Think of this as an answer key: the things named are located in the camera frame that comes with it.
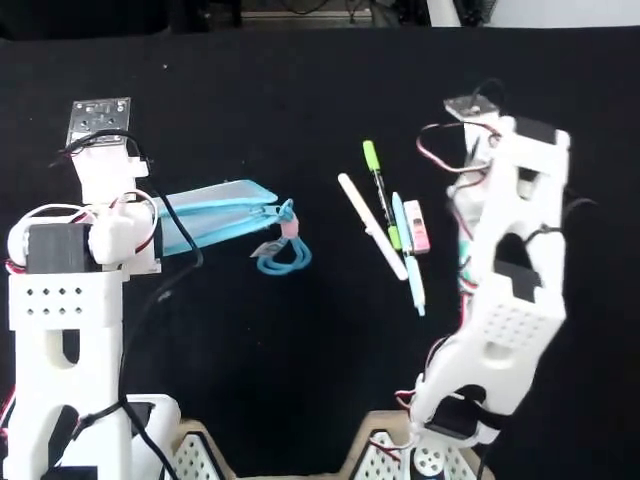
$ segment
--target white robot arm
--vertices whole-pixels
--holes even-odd
[[[161,462],[142,435],[132,435],[121,398],[123,282],[160,271],[157,206],[136,187],[136,178],[149,173],[147,164],[129,156],[123,136],[103,134],[105,128],[127,133],[129,103],[125,98],[74,103],[65,153],[80,178],[84,206],[67,206],[76,211],[50,217],[36,215],[59,205],[40,207],[9,235],[9,324],[15,331],[18,398],[4,463],[9,480],[55,477],[52,468],[79,469],[98,480],[160,476]],[[98,136],[91,143],[69,148],[93,134]],[[63,333],[70,330],[79,337],[77,363],[63,352]],[[180,420],[175,400],[127,398],[127,408],[148,409],[144,430],[170,455]],[[74,436],[52,467],[49,440],[65,405],[80,421],[110,406],[112,411]]]
[[[460,226],[462,319],[418,376],[410,421],[416,436],[469,447],[495,440],[565,318],[560,221],[570,139],[539,122],[500,117],[482,96],[445,106],[464,125],[469,152],[464,168],[450,169],[461,174],[447,192]],[[440,161],[420,139],[418,148]],[[528,262],[500,258],[509,234],[522,239]]]

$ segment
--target keychain strap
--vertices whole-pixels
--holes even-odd
[[[289,199],[277,207],[280,238],[260,245],[252,257],[258,257],[258,270],[267,275],[287,275],[294,270],[302,270],[311,262],[311,250],[298,236],[300,222],[293,211],[293,200]],[[291,243],[295,258],[291,263],[276,262],[275,257],[280,250]]]

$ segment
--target hole pattern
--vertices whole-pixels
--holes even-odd
[[[420,478],[476,480],[460,451],[436,440],[423,440],[412,457]]]
[[[173,458],[176,473],[181,480],[221,480],[201,440],[187,436]],[[169,475],[162,477],[169,480]]]
[[[42,290],[38,290],[38,291],[35,291],[33,288],[28,288],[27,290],[25,290],[25,293],[29,297],[33,297],[33,296],[37,296],[38,294],[41,294],[44,297],[52,298],[52,300],[55,300],[57,295],[64,296],[67,293],[69,293],[64,287],[60,287],[60,288],[52,287],[52,288],[53,290],[50,288],[43,288]],[[76,287],[74,291],[77,295],[81,295],[83,293],[82,288],[80,287]],[[75,308],[72,306],[71,309],[67,309],[64,307],[57,308],[57,306],[54,307],[53,309],[44,307],[42,309],[38,309],[37,312],[32,307],[26,309],[27,315],[34,315],[36,313],[41,313],[42,315],[50,315],[52,313],[65,315],[68,312],[75,312],[76,314],[80,315],[83,312],[83,310],[82,310],[82,307],[79,307],[79,306]]]
[[[371,438],[383,446],[392,444],[391,437],[386,432],[377,432]],[[400,478],[402,478],[400,463],[372,445],[366,447],[360,465],[356,467],[353,476],[354,480],[398,480]]]
[[[497,305],[484,326],[487,341],[508,348],[525,348],[535,338],[545,318],[517,308]]]

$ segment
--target metal bracket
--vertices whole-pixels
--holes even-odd
[[[129,128],[131,98],[107,98],[102,100],[81,100],[73,102],[67,145],[99,130]],[[124,145],[125,138],[118,135],[101,137],[95,145]]]
[[[473,95],[450,98],[444,101],[444,108],[459,120],[471,119],[487,113],[500,113],[500,109],[482,95],[476,95],[475,99]]]

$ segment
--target white perforated panel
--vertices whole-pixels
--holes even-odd
[[[497,305],[491,312],[484,333],[487,340],[508,348],[525,348],[546,319],[519,308]]]
[[[214,462],[202,439],[196,434],[187,434],[173,456],[173,466],[180,480],[222,480]],[[170,480],[167,473],[164,478]]]
[[[377,432],[372,437],[381,445],[392,445],[387,432]],[[368,445],[366,453],[353,476],[354,480],[404,480],[401,476],[401,462],[393,460],[376,447]]]
[[[476,480],[475,472],[457,448],[447,447],[444,462],[445,480]]]
[[[105,327],[122,319],[122,273],[10,275],[10,327]]]

